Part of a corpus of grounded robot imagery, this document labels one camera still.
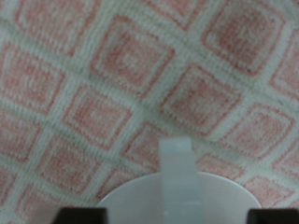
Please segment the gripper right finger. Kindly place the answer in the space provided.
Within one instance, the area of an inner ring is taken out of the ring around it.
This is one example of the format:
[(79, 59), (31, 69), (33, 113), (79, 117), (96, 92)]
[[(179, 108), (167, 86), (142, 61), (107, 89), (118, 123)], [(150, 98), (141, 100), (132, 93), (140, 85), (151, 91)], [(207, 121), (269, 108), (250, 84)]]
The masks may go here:
[(282, 209), (250, 209), (247, 224), (299, 224), (299, 210)]

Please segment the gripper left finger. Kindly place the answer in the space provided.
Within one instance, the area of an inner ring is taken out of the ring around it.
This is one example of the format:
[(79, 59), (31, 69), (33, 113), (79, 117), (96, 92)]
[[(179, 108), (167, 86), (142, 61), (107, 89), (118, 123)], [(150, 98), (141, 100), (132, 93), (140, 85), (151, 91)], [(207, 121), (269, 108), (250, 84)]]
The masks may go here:
[(63, 207), (50, 224), (108, 224), (106, 208)]

